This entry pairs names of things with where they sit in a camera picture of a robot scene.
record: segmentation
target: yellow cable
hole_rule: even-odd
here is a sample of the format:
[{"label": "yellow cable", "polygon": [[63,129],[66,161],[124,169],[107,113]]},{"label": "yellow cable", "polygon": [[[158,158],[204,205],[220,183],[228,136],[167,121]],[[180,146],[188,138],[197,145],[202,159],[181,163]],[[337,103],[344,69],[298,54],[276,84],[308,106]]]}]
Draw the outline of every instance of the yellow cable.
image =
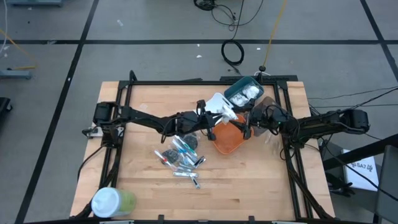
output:
[{"label": "yellow cable", "polygon": [[29,59],[31,59],[31,60],[35,63],[34,66],[17,67],[17,68],[14,68],[14,70],[34,69],[34,68],[37,67],[37,64],[38,64],[38,63],[37,63],[36,59],[35,59],[33,56],[31,56],[28,52],[26,52],[22,47],[18,46],[9,36],[7,36],[7,34],[6,34],[2,29],[0,29],[0,33],[2,33],[7,39],[9,39],[10,42],[11,42],[18,50],[20,50],[22,53],[24,53],[26,56],[28,56]]},{"label": "yellow cable", "polygon": [[264,60],[264,63],[262,64],[262,66],[264,66],[264,67],[266,66],[267,59],[268,59],[268,54],[269,54],[269,51],[271,50],[272,38],[274,37],[274,34],[275,34],[275,32],[276,32],[276,30],[278,28],[278,24],[279,24],[280,18],[282,17],[282,14],[284,13],[286,2],[287,2],[287,0],[284,0],[284,3],[282,5],[282,9],[280,9],[280,11],[279,11],[278,18],[276,19],[274,28],[273,28],[273,30],[271,32],[271,37],[269,38],[269,42],[268,42],[268,46],[267,46],[266,59]]}]

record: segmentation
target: orange plastic container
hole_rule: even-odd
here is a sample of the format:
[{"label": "orange plastic container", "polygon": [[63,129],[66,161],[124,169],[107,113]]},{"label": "orange plastic container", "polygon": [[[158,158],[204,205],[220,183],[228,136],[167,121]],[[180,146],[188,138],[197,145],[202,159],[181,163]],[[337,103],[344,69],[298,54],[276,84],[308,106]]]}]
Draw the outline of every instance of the orange plastic container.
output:
[{"label": "orange plastic container", "polygon": [[[240,123],[246,122],[243,116],[237,114]],[[213,144],[217,150],[222,154],[229,154],[237,149],[246,140],[243,139],[243,133],[231,123],[223,124],[220,122],[214,127],[213,133],[216,135],[216,140]]]}]

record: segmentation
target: gray floor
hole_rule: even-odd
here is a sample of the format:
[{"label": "gray floor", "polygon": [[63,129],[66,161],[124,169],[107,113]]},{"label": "gray floor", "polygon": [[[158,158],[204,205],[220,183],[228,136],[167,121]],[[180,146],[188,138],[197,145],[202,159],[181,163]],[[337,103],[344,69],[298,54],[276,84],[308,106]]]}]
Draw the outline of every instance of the gray floor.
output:
[{"label": "gray floor", "polygon": [[[240,1],[218,0],[238,13]],[[92,1],[69,0],[59,7],[9,7],[9,35],[14,39],[78,40]],[[246,1],[242,21],[248,20],[259,0]],[[398,39],[393,0],[368,1],[385,39]],[[268,39],[282,1],[265,0],[259,15],[238,30],[237,39]],[[4,6],[0,27],[4,29]],[[222,12],[215,16],[226,20]],[[101,0],[88,39],[162,40],[228,39],[228,28],[217,24],[209,12],[191,1]],[[276,39],[376,40],[359,1],[288,1]],[[38,67],[31,80],[0,80],[0,96],[10,97],[14,110],[0,132],[0,223],[13,223],[30,181],[44,137],[76,45],[22,45],[34,55]],[[245,59],[239,69],[252,75],[264,60],[266,45],[245,44]],[[223,61],[220,44],[85,45],[68,92],[47,159],[32,199],[26,222],[67,218],[76,188],[76,173],[82,162],[86,139],[81,130],[91,124],[101,82],[127,79],[133,69],[139,80],[218,80],[230,67]],[[398,45],[389,45],[398,57]],[[10,46],[0,55],[0,69],[30,65],[25,55]],[[227,55],[238,54],[227,46]],[[308,97],[396,86],[397,80],[379,45],[273,45],[267,64],[273,75],[298,75]],[[322,101],[313,106],[355,105],[380,93]],[[374,104],[397,103],[391,93]],[[321,112],[337,108],[319,108]],[[369,134],[385,138],[398,132],[398,107],[366,107],[371,122]],[[332,141],[347,149],[371,142],[365,135],[337,134]],[[371,222],[372,215],[345,198],[333,196],[336,216]]]}]

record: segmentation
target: wooden tabletop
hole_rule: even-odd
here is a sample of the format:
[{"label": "wooden tabletop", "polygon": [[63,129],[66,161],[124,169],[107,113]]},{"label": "wooden tabletop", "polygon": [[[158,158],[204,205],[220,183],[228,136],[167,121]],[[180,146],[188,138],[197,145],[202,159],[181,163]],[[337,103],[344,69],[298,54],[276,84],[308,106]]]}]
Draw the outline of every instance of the wooden tabletop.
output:
[{"label": "wooden tabletop", "polygon": [[[288,82],[293,115],[310,116],[302,82]],[[104,82],[98,101],[114,101],[118,82]],[[170,116],[196,108],[196,101],[209,100],[214,93],[223,93],[228,86],[208,85],[137,85],[132,88],[130,106],[155,116]],[[262,96],[274,97],[271,86],[264,86]],[[267,134],[252,137],[230,155],[219,153],[211,141],[200,134],[197,153],[206,162],[197,170],[201,189],[190,179],[174,177],[162,165],[154,150],[170,148],[167,138],[160,143],[160,134],[153,129],[129,123],[124,136],[119,189],[133,192],[136,209],[127,217],[135,220],[294,220],[292,198],[286,163],[279,157],[281,137]],[[100,146],[100,138],[88,140],[85,158]],[[317,147],[311,139],[308,144]],[[104,161],[103,150],[81,171],[71,215],[76,215],[98,189]],[[330,215],[334,215],[320,154],[312,147],[301,149],[308,189]],[[305,216],[302,194],[297,187],[301,214]]]}]

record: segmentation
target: teal container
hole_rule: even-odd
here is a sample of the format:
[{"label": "teal container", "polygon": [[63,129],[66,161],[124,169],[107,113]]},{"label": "teal container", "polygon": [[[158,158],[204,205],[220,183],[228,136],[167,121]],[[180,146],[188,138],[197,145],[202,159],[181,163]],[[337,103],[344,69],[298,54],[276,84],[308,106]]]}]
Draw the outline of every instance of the teal container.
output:
[{"label": "teal container", "polygon": [[243,77],[239,81],[237,81],[234,85],[231,85],[227,90],[224,91],[224,96],[227,98],[227,100],[230,100],[232,96],[234,96],[237,93],[242,93],[243,88],[250,84],[254,83],[257,88],[260,90],[259,94],[257,94],[256,99],[260,98],[264,94],[264,88],[258,83],[255,79],[252,77]]}]

